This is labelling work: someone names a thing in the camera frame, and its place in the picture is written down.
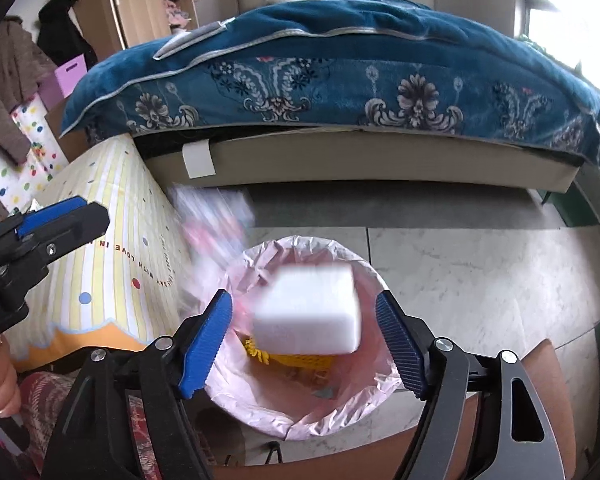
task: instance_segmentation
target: brown sweater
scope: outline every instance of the brown sweater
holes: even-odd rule
[[[11,119],[11,111],[38,91],[38,84],[56,69],[33,43],[19,18],[0,24],[0,146],[22,164],[31,142]]]

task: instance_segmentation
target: window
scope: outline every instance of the window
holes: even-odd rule
[[[600,88],[600,0],[527,0],[526,34]]]

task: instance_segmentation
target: bed frame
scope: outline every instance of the bed frame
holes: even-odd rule
[[[454,12],[455,0],[413,1]],[[236,0],[240,13],[262,3]],[[429,180],[565,192],[578,173],[577,166],[540,150],[359,128],[304,128],[226,140],[211,144],[210,151],[214,176],[190,179],[181,153],[146,163],[163,188],[172,182],[228,186],[302,180]]]

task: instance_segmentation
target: wooden wardrobe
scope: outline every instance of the wooden wardrobe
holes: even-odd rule
[[[177,4],[189,13],[189,28],[196,28],[194,1],[179,0]],[[124,48],[171,34],[162,0],[80,0],[74,11],[84,39],[99,61]]]

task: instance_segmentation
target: pink trash bag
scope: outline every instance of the pink trash bag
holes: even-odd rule
[[[362,341],[353,354],[334,358],[326,383],[317,391],[258,362],[242,342],[250,335],[249,304],[276,268],[330,262],[351,264],[362,311]],[[208,304],[217,283],[207,290],[197,284],[199,304]],[[376,323],[376,296],[386,285],[368,262],[339,243],[301,236],[264,242],[244,251],[219,280],[219,287],[232,295],[234,318],[205,389],[213,402],[248,426],[282,440],[326,436],[355,424],[401,385]]]

